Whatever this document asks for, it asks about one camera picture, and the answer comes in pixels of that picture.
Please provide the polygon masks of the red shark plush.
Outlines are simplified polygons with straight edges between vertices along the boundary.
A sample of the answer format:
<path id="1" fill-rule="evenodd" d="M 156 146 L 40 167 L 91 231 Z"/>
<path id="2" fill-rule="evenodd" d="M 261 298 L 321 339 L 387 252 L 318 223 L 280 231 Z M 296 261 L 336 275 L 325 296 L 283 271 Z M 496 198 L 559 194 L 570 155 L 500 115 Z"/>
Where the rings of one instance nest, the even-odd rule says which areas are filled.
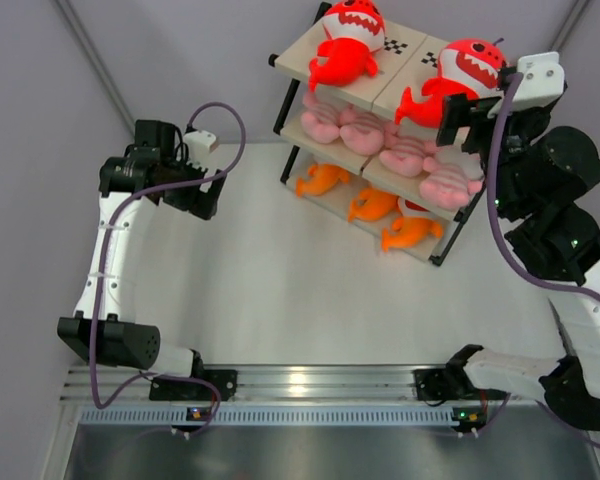
<path id="1" fill-rule="evenodd" d="M 319 85 L 342 87 L 363 75 L 374 77 L 378 73 L 375 54 L 384 47 L 386 27 L 373 1 L 340 1 L 320 22 L 326 39 L 308 65 L 311 92 Z"/>
<path id="2" fill-rule="evenodd" d="M 411 88 L 406 87 L 395 110 L 395 124 L 407 118 L 421 127 L 438 129 L 446 97 L 463 94 L 469 100 L 476 100 L 496 96 L 499 71 L 508 65 L 499 48 L 502 41 L 502 38 L 494 42 L 464 38 L 442 48 L 437 59 L 437 74 L 421 88 L 424 100 L 416 102 Z"/>

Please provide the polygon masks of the pink striped plush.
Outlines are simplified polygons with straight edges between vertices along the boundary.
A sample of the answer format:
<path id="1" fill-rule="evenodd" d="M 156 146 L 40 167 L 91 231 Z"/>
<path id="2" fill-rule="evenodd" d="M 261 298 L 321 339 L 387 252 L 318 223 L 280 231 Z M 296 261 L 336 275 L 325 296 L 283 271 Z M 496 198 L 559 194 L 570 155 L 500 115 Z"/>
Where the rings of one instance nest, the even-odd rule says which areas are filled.
<path id="1" fill-rule="evenodd" d="M 370 111 L 350 105 L 340 113 L 340 138 L 347 148 L 359 155 L 372 156 L 385 146 L 386 137 L 399 126 Z"/>
<path id="2" fill-rule="evenodd" d="M 330 144 L 340 138 L 341 116 L 351 107 L 349 102 L 307 91 L 302 104 L 301 127 L 309 138 L 320 144 Z"/>
<path id="3" fill-rule="evenodd" d="M 432 140 L 387 134 L 384 149 L 379 153 L 379 161 L 396 174 L 415 177 L 423 171 L 425 161 L 434 157 L 440 150 Z"/>
<path id="4" fill-rule="evenodd" d="M 419 185 L 420 196 L 445 210 L 467 206 L 484 184 L 480 156 L 455 146 L 439 148 L 424 160 L 423 170 L 428 176 Z"/>

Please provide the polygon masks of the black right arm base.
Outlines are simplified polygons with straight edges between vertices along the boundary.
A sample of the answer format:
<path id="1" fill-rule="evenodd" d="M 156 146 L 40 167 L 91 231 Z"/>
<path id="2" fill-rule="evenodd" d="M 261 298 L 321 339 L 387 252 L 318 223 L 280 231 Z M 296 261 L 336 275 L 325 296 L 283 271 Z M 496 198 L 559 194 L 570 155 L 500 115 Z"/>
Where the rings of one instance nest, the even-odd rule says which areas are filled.
<path id="1" fill-rule="evenodd" d="M 500 390 L 480 390 L 473 386 L 466 375 L 447 368 L 423 368 L 413 372 L 416 397 L 427 403 L 456 400 L 504 400 L 506 393 Z"/>

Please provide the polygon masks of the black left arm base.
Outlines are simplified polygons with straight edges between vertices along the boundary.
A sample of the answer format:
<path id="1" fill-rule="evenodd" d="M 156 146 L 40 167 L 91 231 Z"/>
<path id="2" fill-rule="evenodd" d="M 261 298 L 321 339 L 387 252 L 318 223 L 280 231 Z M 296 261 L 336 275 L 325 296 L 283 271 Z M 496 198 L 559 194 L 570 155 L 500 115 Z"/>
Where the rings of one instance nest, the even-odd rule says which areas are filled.
<path id="1" fill-rule="evenodd" d="M 238 371 L 235 369 L 210 368 L 205 369 L 200 379 L 213 385 L 219 392 L 220 400 L 231 399 L 237 390 Z M 217 396 L 208 386 L 185 380 L 170 380 L 158 377 L 151 382 L 149 399 L 151 401 L 176 402 L 199 401 L 209 402 Z"/>

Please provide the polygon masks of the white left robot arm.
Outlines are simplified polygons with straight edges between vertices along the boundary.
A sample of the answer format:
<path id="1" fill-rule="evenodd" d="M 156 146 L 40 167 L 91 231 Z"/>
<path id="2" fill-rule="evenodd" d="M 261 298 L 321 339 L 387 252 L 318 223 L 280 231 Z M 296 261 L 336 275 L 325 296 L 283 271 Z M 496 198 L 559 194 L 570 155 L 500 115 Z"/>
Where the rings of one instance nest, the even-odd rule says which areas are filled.
<path id="1" fill-rule="evenodd" d="M 202 162 L 217 147 L 205 130 L 157 120 L 139 120 L 134 141 L 99 171 L 99 221 L 91 266 L 81 298 L 57 334 L 82 360 L 172 375 L 184 399 L 199 397 L 206 376 L 197 352 L 165 342 L 155 325 L 136 320 L 138 268 L 144 240 L 158 206 L 208 220 L 217 211 L 224 182 L 153 192 L 153 187 L 201 179 Z"/>

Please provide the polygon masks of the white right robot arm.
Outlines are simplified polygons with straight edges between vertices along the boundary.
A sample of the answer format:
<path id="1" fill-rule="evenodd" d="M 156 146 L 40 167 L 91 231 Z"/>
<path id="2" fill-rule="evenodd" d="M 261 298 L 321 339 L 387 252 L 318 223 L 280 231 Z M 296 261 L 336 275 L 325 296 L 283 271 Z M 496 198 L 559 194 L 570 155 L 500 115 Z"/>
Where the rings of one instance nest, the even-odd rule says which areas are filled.
<path id="1" fill-rule="evenodd" d="M 551 127 L 550 106 L 505 113 L 494 99 L 444 100 L 437 142 L 461 128 L 462 149 L 486 170 L 489 223 L 505 261 L 539 288 L 567 341 L 536 359 L 469 344 L 446 363 L 457 398 L 496 390 L 538 402 L 572 428 L 600 431 L 600 228 L 578 200 L 600 183 L 600 157 L 583 131 Z"/>

